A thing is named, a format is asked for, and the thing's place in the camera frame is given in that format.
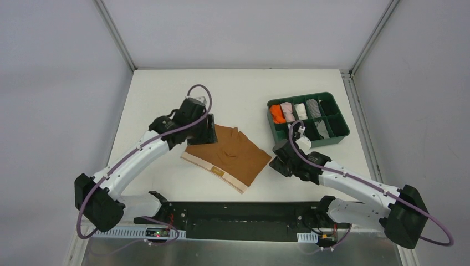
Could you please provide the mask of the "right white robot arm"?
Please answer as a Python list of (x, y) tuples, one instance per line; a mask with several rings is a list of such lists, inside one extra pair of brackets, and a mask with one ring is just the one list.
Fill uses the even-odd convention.
[(344, 201), (325, 196), (315, 211), (322, 227), (332, 223), (357, 224), (383, 232), (395, 244), (414, 249), (426, 225), (428, 210), (418, 189), (385, 185), (362, 177), (353, 178), (343, 167), (319, 152), (295, 152), (286, 139), (273, 147), (270, 167), (285, 177), (333, 188), (354, 198)]

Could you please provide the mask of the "brown underwear beige waistband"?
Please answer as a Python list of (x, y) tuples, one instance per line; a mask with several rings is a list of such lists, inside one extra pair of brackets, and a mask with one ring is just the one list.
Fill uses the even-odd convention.
[(215, 126), (217, 142), (187, 146), (181, 158), (244, 193), (272, 159), (236, 127)]

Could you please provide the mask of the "green divided plastic tray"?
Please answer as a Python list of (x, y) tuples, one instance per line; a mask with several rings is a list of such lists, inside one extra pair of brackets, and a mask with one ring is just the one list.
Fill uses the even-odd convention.
[[(308, 99), (315, 99), (318, 101), (320, 105), (320, 111), (322, 117), (319, 118), (312, 118), (309, 114), (308, 108), (306, 106), (306, 101)], [(297, 116), (296, 110), (294, 105), (299, 103), (304, 103), (306, 107), (306, 111), (308, 114), (308, 119), (300, 120), (303, 122), (305, 129), (305, 135), (311, 141), (312, 147), (320, 147), (326, 145), (333, 145), (338, 144), (342, 139), (349, 135), (350, 130), (349, 127), (339, 109), (339, 106), (331, 93), (322, 92), (322, 93), (315, 93), (315, 94), (307, 94), (307, 95), (299, 95), (299, 96), (292, 96), (287, 98), (280, 98), (280, 99), (273, 99), (267, 102), (268, 107), (268, 122), (270, 129), (272, 131), (272, 135), (274, 137), (274, 141), (280, 142), (283, 139), (287, 139), (287, 132), (288, 132), (288, 124), (293, 122), (286, 122), (285, 124), (275, 124), (272, 120), (269, 108), (272, 105), (278, 105), (284, 102), (289, 102), (292, 104), (293, 107), (293, 114), (295, 117), (295, 121), (300, 120)], [(324, 120), (326, 123), (326, 127), (328, 129), (328, 133), (330, 138), (329, 139), (322, 139), (321, 136), (318, 134), (316, 129), (315, 123), (319, 120)]]

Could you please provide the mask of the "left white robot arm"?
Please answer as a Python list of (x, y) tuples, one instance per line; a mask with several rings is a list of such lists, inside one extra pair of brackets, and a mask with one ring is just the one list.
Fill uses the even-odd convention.
[(74, 181), (75, 206), (96, 231), (107, 232), (118, 223), (149, 217), (156, 224), (168, 220), (169, 209), (152, 193), (124, 196), (123, 191), (147, 166), (186, 142), (189, 146), (217, 141), (208, 101), (187, 96), (178, 109), (157, 117), (136, 144), (110, 166)]

